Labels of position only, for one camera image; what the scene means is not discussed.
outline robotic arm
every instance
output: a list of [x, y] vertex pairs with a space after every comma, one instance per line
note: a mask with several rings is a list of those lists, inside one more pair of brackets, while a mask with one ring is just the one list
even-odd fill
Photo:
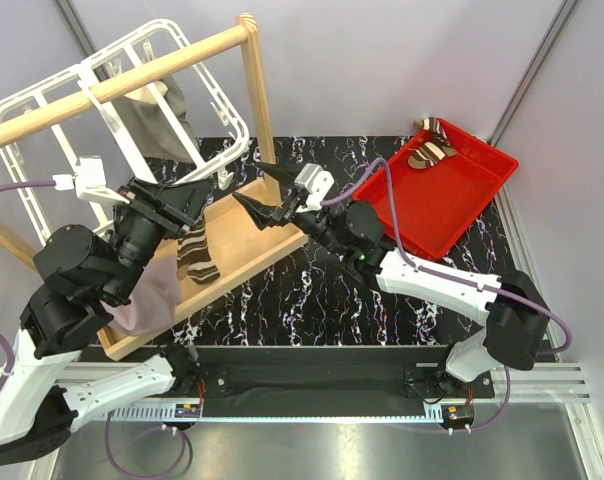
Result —
[[546, 308], [526, 274], [515, 271], [498, 277], [470, 273], [409, 255], [411, 265], [397, 245], [384, 236], [384, 226], [368, 202], [351, 202], [340, 213], [321, 205], [333, 177], [319, 165], [259, 166], [292, 190], [279, 207], [233, 194], [258, 228], [293, 223], [340, 255], [345, 271], [369, 288], [436, 303], [484, 327], [469, 339], [451, 345], [434, 370], [431, 380], [442, 392], [456, 396], [464, 384], [499, 365], [518, 370], [533, 368], [549, 319], [492, 292], [512, 292]]
[[0, 373], [0, 465], [42, 457], [92, 418], [127, 402], [166, 392], [185, 396], [196, 388], [197, 366], [179, 345], [99, 382], [54, 384], [112, 320], [101, 302], [130, 303], [160, 241], [187, 233], [209, 192], [203, 181], [164, 186], [134, 179], [118, 192], [108, 239], [68, 225], [34, 257], [44, 285], [20, 317], [13, 372]]

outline black marble surface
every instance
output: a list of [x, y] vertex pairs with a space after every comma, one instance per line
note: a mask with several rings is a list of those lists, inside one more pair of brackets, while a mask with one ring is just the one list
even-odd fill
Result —
[[[276, 139], [283, 164], [314, 162], [331, 171], [338, 190], [351, 185], [378, 156], [390, 158], [408, 137], [293, 137]], [[203, 158], [228, 140], [204, 139]], [[258, 176], [257, 142], [229, 170], [233, 185], [220, 198]], [[190, 165], [153, 162], [156, 175], [171, 181]], [[449, 266], [482, 273], [514, 268], [494, 204], [475, 220], [443, 259]], [[411, 345], [448, 344], [466, 338], [472, 322], [419, 299], [371, 291], [344, 275], [338, 258], [314, 242], [277, 262], [242, 286], [176, 325], [154, 343], [196, 345]]]

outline sock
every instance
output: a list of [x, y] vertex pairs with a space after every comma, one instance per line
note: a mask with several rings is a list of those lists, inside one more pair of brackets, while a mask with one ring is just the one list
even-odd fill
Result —
[[413, 152], [413, 155], [409, 158], [409, 165], [411, 167], [418, 170], [433, 167], [440, 163], [442, 159], [451, 157], [457, 153], [446, 138], [446, 133], [444, 133], [444, 129], [437, 118], [429, 117], [424, 120], [418, 120], [415, 122], [415, 125], [423, 130], [429, 130], [431, 132], [431, 141], [426, 142]]
[[220, 278], [218, 267], [211, 260], [206, 239], [204, 215], [185, 237], [178, 240], [178, 278], [187, 275], [195, 283], [211, 283]]

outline shiny floor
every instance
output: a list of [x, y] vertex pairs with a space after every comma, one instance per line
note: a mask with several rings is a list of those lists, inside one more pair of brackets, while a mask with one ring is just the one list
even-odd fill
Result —
[[[492, 415], [490, 406], [478, 407]], [[148, 424], [113, 424], [118, 451]], [[200, 424], [187, 431], [193, 459], [170, 478], [233, 480], [582, 480], [566, 413], [560, 406], [511, 405], [491, 429], [472, 435], [426, 434], [402, 425]], [[124, 478], [106, 460], [104, 423], [93, 422], [62, 448], [53, 479]], [[180, 443], [156, 432], [116, 456], [137, 475], [162, 472]]]

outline wooden frame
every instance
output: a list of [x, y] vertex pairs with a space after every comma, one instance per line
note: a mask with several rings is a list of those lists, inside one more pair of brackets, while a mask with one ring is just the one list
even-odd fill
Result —
[[[241, 46], [261, 159], [263, 162], [275, 163], [257, 24], [246, 13], [238, 16], [237, 23], [237, 26], [224, 32], [101, 82], [93, 86], [91, 91], [99, 102], [108, 102], [194, 63]], [[86, 94], [77, 92], [8, 120], [0, 124], [0, 148], [91, 108], [93, 103]], [[271, 178], [258, 179], [245, 185], [240, 191], [267, 204], [278, 205], [281, 202], [279, 186]], [[182, 280], [183, 302], [176, 308], [176, 322], [188, 318], [307, 241], [307, 237], [294, 226], [258, 230], [231, 196], [210, 205], [205, 210], [205, 215], [209, 250], [220, 270], [221, 278], [209, 285], [197, 285], [188, 277]], [[6, 237], [7, 231], [10, 232], [0, 228], [0, 232], [5, 233], [4, 237], [0, 235], [0, 244], [32, 268], [30, 258], [33, 256], [33, 249], [15, 234]], [[177, 242], [164, 242], [158, 248], [156, 258], [175, 254], [176, 251]], [[105, 327], [98, 333], [98, 337], [106, 354], [113, 360], [120, 360], [160, 333], [162, 332], [131, 337]]]

